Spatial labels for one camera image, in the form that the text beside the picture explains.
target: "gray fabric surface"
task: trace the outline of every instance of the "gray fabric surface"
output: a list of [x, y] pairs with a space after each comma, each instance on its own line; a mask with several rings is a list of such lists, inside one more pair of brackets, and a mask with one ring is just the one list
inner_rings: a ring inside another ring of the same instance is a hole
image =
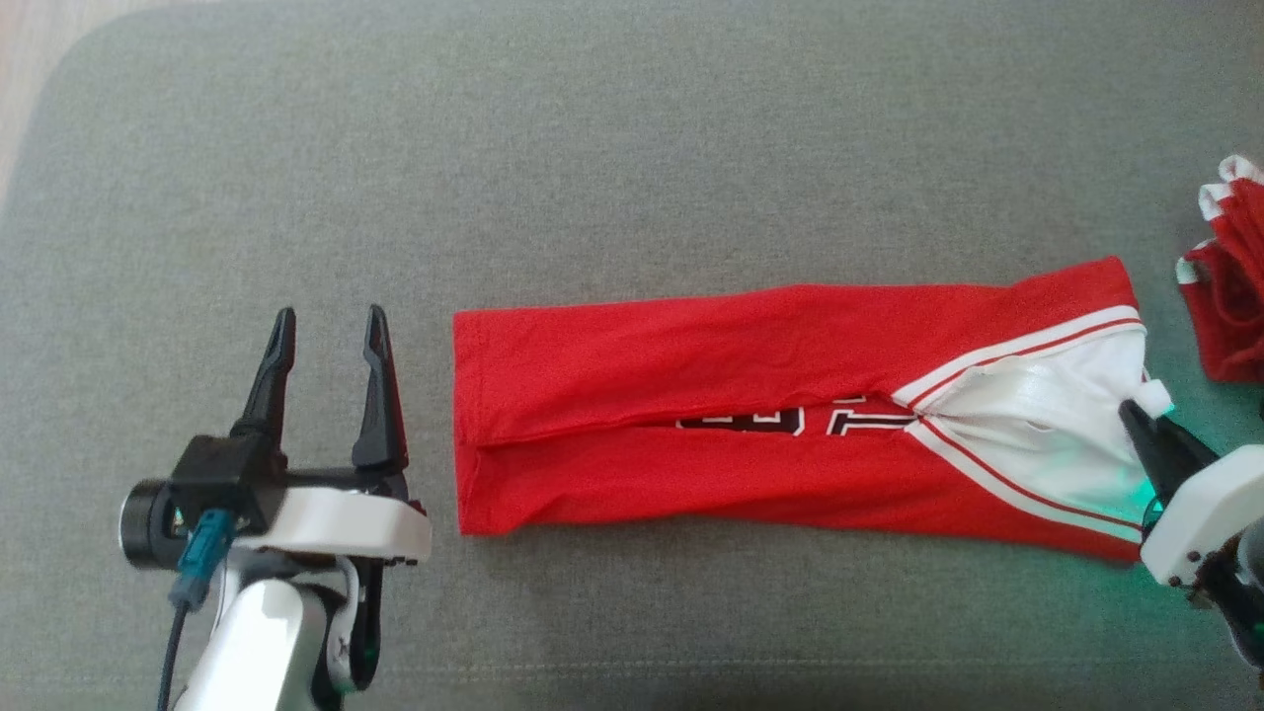
[[[458, 309], [1007, 283], [1120, 254], [1216, 447], [1172, 278], [1264, 152], [1250, 1], [277, 3], [147, 13], [47, 87], [0, 224], [0, 705], [152, 703], [168, 576], [118, 504], [238, 414], [298, 312], [287, 450], [344, 462], [391, 318], [435, 555], [350, 708], [1241, 708], [1210, 612], [1001, 544], [675, 520], [456, 535]], [[207, 634], [193, 620], [181, 668]]]

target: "black cable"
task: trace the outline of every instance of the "black cable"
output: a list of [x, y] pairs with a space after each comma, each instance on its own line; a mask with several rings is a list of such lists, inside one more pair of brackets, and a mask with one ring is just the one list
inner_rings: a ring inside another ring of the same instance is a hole
[[171, 701], [171, 679], [176, 676], [176, 650], [179, 649], [179, 635], [185, 630], [185, 616], [188, 615], [188, 602], [176, 603], [176, 619], [171, 622], [171, 636], [167, 638], [167, 655], [162, 660], [162, 678], [158, 681], [158, 711], [167, 711]]

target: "folded jersey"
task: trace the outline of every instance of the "folded jersey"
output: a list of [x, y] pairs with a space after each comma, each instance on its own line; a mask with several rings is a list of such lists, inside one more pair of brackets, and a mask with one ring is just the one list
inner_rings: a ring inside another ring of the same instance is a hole
[[789, 286], [454, 319], [460, 528], [678, 514], [1135, 559], [1145, 380], [1107, 258], [987, 286]]
[[1264, 172], [1241, 156], [1198, 190], [1211, 239], [1177, 261], [1207, 377], [1264, 381]]

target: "red cloth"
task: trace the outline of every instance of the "red cloth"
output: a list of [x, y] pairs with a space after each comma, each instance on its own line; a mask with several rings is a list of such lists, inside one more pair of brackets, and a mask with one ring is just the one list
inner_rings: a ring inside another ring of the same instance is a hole
[[[1136, 330], [1135, 306], [1109, 258], [1007, 288], [790, 286], [460, 312], [460, 528], [700, 514], [1135, 560], [1139, 516], [1078, 511], [987, 469], [1043, 512], [1020, 510], [933, 452], [962, 448], [920, 424], [920, 402], [952, 387], [961, 358], [982, 366]], [[748, 415], [722, 420], [732, 414]]]
[[1198, 195], [1212, 239], [1177, 262], [1177, 282], [1207, 377], [1264, 381], [1264, 180], [1240, 156], [1220, 164], [1224, 183]]

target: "blue cable connector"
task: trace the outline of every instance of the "blue cable connector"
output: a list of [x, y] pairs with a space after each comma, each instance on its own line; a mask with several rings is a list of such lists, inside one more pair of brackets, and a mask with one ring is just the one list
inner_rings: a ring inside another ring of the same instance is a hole
[[188, 545], [179, 557], [179, 577], [171, 586], [167, 600], [177, 609], [187, 605], [191, 612], [201, 610], [211, 590], [215, 568], [229, 553], [236, 534], [236, 516], [225, 509], [210, 509], [197, 520], [197, 528], [188, 536]]

